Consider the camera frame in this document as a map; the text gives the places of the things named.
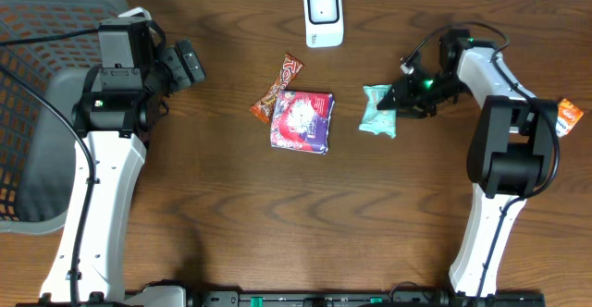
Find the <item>teal white snack packet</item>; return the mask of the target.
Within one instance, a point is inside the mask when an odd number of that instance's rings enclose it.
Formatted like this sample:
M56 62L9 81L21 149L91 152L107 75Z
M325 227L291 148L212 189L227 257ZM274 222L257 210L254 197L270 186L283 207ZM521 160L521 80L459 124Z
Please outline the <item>teal white snack packet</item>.
M389 89L389 85L364 86L367 103L359 130L371 132L374 135L385 134L391 139L396 137L396 111L377 109L377 105Z

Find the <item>red Top chocolate bar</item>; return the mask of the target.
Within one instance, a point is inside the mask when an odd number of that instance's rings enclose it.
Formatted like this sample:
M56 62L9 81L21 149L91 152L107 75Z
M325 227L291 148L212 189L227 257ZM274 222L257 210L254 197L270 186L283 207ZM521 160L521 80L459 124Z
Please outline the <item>red Top chocolate bar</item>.
M302 61L290 53L286 53L277 79L267 93L250 107L251 113L261 121L268 123L274 111L279 93L288 87L303 67L304 63Z

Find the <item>red blue noodle packet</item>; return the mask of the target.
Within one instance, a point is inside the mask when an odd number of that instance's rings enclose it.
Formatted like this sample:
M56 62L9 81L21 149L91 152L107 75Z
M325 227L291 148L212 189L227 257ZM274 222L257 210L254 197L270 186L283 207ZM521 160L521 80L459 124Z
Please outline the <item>red blue noodle packet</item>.
M271 146L325 154L334 103L331 93L282 91L271 119Z

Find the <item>small orange carton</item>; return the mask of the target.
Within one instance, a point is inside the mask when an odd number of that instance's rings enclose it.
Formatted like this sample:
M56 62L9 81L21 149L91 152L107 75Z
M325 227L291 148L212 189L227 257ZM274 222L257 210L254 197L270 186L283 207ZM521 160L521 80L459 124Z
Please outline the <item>small orange carton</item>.
M562 138L568 135L583 115L584 111L568 99L561 99L558 103L557 136Z

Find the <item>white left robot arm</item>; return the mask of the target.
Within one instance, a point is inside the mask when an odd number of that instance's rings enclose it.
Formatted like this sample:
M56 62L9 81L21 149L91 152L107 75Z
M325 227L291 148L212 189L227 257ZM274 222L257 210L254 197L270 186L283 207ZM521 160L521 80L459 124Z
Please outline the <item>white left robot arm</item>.
M167 44L146 12L101 21L101 63L72 107L76 171L42 306L121 306L130 203L166 99L204 80L191 42Z

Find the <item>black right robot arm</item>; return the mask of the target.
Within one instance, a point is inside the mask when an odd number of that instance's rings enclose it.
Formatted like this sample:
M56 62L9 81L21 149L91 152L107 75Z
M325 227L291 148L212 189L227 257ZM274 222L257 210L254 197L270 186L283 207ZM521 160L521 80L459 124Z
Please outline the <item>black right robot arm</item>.
M510 44L476 39L472 22L450 24L438 37L440 70L422 66L420 45L401 61L402 77L377 104L399 117L433 117L438 105L470 94L480 116L466 171L472 208L462 246L449 271L455 300L487 305L497 293L497 273L514 221L526 201L545 191L561 160L556 134L558 106L540 99L516 79L503 60Z

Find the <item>grey plastic mesh basket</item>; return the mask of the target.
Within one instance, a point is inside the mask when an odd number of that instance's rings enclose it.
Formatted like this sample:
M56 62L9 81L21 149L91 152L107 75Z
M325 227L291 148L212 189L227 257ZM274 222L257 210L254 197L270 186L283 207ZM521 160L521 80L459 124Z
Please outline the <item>grey plastic mesh basket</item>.
M73 137L22 87L70 117L86 71L101 61L94 28L128 8L126 0L1 0L2 41L78 34L1 49L2 231L44 235L64 226L75 174Z

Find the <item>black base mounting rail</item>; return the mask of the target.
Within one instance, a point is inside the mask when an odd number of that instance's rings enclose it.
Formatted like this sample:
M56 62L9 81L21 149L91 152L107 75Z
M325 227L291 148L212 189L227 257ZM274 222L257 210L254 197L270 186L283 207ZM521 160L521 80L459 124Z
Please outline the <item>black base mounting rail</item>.
M545 307L538 293L502 293L485 299L451 296L448 292L422 293L402 289L393 293L239 293L236 291L192 292L177 286L153 286L129 295L128 306L145 307Z

